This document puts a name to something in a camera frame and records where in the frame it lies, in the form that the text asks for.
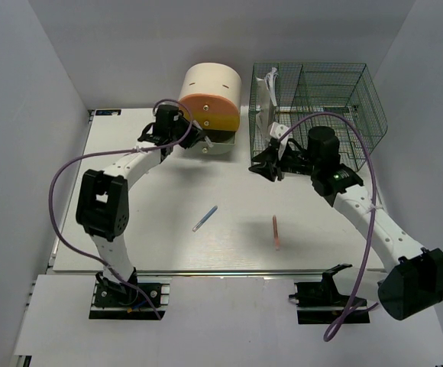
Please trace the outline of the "round drawer storage box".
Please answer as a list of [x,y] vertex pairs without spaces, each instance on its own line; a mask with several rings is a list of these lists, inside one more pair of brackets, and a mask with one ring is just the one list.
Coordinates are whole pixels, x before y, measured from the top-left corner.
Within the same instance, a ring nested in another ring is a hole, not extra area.
[[199,152],[220,155],[233,149],[241,120],[241,77],[234,69],[220,63],[190,67],[178,100],[210,140],[196,145]]

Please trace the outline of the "white paper booklet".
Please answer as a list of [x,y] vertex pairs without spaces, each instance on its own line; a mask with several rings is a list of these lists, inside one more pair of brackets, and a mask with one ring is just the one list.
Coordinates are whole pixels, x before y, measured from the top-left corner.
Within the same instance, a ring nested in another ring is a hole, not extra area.
[[279,73],[272,67],[264,77],[254,76],[249,103],[249,131],[252,151],[265,149],[270,140],[270,126],[275,122],[276,82]]

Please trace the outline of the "orange pen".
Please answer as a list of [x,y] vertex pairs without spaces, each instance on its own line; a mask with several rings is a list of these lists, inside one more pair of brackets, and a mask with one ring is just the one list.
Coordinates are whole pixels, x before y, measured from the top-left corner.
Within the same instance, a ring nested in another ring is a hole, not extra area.
[[278,223],[277,223],[276,215],[273,215],[273,217],[272,217],[272,225],[273,225],[273,240],[274,240],[275,249],[277,251],[279,251],[280,250],[280,237],[279,237],[279,232],[278,232]]

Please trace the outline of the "blue pen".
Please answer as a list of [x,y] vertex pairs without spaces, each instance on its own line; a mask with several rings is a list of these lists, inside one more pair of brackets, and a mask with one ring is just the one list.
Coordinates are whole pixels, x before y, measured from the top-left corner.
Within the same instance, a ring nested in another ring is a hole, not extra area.
[[197,232],[205,222],[218,210],[217,206],[213,206],[192,228],[193,232]]

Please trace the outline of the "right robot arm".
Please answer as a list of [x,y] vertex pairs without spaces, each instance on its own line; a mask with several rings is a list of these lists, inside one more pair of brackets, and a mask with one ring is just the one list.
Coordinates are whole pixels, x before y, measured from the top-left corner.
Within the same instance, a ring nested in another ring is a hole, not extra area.
[[270,181],[282,180],[287,164],[308,174],[315,192],[344,216],[368,241],[384,271],[360,271],[336,265],[324,271],[319,284],[298,290],[293,298],[303,307],[342,305],[359,280],[357,300],[379,303],[395,320],[404,320],[443,301],[443,251],[426,249],[407,235],[381,208],[361,177],[341,163],[340,141],[332,128],[311,128],[306,148],[292,149],[288,127],[274,122],[267,148],[254,158],[250,171]]

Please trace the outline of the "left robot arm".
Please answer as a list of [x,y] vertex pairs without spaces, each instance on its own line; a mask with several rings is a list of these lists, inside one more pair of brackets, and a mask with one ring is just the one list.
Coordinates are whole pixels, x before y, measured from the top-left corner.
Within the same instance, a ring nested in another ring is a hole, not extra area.
[[112,296],[123,305],[137,300],[135,272],[124,240],[129,222],[129,190],[150,170],[163,163],[175,146],[189,149],[205,137],[185,109],[160,105],[137,144],[115,163],[82,176],[76,221],[95,244],[104,263],[104,277],[115,281]]

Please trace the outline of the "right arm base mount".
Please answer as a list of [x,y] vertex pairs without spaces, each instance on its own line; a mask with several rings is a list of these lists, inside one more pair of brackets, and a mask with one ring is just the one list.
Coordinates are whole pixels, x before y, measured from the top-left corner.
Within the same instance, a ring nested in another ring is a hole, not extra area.
[[341,294],[333,281],[339,271],[352,269],[351,265],[336,265],[322,273],[319,281],[298,281],[288,296],[296,305],[299,325],[330,325],[342,315],[349,295]]

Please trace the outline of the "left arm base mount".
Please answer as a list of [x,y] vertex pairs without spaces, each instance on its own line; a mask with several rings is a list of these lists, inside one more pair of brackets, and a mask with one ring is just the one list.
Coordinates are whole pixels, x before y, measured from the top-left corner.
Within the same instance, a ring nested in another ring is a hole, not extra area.
[[96,281],[89,310],[90,320],[160,320],[169,303],[168,283],[139,283],[138,287],[150,298],[128,288],[126,292],[114,291]]

